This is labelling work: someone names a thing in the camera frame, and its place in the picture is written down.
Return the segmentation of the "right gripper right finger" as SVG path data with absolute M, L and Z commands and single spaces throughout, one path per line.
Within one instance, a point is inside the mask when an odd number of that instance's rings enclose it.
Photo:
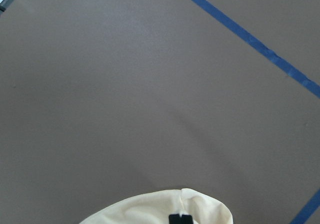
M 191 215 L 181 215 L 180 223 L 181 224 L 192 224 L 192 216 Z

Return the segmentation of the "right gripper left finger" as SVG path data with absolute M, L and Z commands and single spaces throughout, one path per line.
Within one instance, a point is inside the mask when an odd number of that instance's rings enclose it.
M 170 214 L 168 220 L 169 224 L 181 224 L 180 214 Z

